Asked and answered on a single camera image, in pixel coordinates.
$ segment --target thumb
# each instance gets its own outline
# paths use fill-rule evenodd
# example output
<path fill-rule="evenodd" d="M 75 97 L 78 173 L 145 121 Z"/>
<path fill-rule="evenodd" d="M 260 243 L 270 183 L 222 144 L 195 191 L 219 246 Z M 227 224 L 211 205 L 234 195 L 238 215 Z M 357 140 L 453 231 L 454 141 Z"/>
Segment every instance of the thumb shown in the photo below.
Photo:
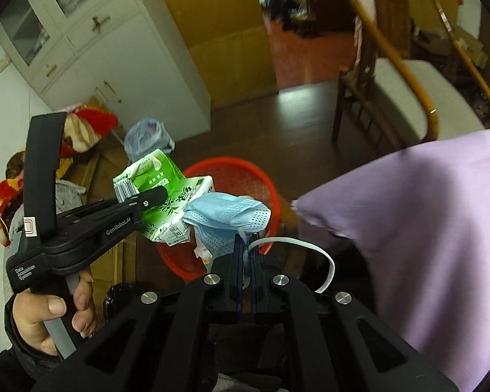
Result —
<path fill-rule="evenodd" d="M 53 320 L 65 314 L 65 301 L 54 295 L 38 295 L 25 291 L 14 301 L 14 318 L 25 324 L 36 324 L 41 321 Z"/>

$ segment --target black sleeve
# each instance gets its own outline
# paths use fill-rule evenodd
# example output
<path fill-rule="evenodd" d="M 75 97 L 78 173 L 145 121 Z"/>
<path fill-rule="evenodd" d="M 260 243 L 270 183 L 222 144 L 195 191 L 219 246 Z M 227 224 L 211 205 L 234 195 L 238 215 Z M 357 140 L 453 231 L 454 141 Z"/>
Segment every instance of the black sleeve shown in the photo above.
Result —
<path fill-rule="evenodd" d="M 16 295 L 13 295 L 13 297 L 11 297 L 11 299 L 9 299 L 9 301 L 6 303 L 4 317 L 6 334 L 12 343 L 12 348 L 10 351 L 11 354 L 16 357 L 25 373 L 27 373 L 34 380 L 38 380 L 44 374 L 50 372 L 53 368 L 60 364 L 60 358 L 37 351 L 24 342 L 18 332 L 16 323 L 14 322 L 12 316 L 12 308 L 15 297 Z"/>
<path fill-rule="evenodd" d="M 34 379 L 24 371 L 11 348 L 0 352 L 0 392 L 28 392 Z"/>

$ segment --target red plastic basket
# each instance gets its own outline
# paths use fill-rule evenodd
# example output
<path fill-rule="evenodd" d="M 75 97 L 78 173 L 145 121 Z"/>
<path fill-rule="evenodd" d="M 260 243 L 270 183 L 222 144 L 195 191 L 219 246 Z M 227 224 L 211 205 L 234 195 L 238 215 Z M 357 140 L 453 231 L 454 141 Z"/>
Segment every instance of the red plastic basket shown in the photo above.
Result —
<path fill-rule="evenodd" d="M 277 234 L 281 220 L 281 206 L 276 187 L 270 177 L 251 162 L 243 159 L 220 157 L 198 162 L 183 171 L 186 177 L 210 175 L 217 192 L 247 195 L 262 201 L 270 211 L 266 236 Z M 268 243 L 260 246 L 260 252 L 267 253 L 272 246 Z M 195 243 L 181 243 L 167 246 L 157 243 L 156 248 L 165 264 L 185 280 L 191 281 L 207 273 L 201 259 L 196 258 L 193 250 Z"/>

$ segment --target cabinet handle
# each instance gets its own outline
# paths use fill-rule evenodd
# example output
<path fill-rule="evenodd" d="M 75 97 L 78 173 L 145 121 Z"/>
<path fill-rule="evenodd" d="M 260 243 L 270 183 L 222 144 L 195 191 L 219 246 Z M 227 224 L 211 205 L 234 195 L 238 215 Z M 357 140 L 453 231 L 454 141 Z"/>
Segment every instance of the cabinet handle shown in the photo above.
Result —
<path fill-rule="evenodd" d="M 54 65 L 51 69 L 49 69 L 49 72 L 47 72 L 46 77 L 49 78 L 55 72 L 56 69 L 58 69 L 58 66 Z"/>
<path fill-rule="evenodd" d="M 102 97 L 103 100 L 105 100 L 106 102 L 109 101 L 109 99 L 107 97 L 105 97 L 105 95 L 102 93 L 102 91 L 98 87 L 96 87 L 96 91 L 98 94 L 100 94 L 100 96 Z"/>
<path fill-rule="evenodd" d="M 106 87 L 108 87 L 108 88 L 109 88 L 109 90 L 111 90 L 111 91 L 112 91 L 112 93 L 113 93 L 114 95 L 116 95 L 116 91 L 114 91 L 114 89 L 111 87 L 110 83 L 108 83 L 107 81 L 103 81 L 103 83 L 105 84 L 105 86 L 106 86 Z"/>
<path fill-rule="evenodd" d="M 109 22 L 110 20 L 111 20 L 111 16 L 106 16 L 102 20 L 98 20 L 98 16 L 93 16 L 92 21 L 94 22 L 94 26 L 92 27 L 92 31 L 96 32 L 96 31 L 100 30 L 102 25 Z"/>

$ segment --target doorway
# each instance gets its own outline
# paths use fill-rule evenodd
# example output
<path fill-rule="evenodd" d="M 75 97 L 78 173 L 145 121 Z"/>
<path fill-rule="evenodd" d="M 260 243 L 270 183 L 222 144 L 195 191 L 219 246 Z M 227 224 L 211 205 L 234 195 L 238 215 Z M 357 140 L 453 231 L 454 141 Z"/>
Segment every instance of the doorway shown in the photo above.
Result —
<path fill-rule="evenodd" d="M 278 89 L 334 81 L 355 58 L 346 0 L 258 0 Z"/>

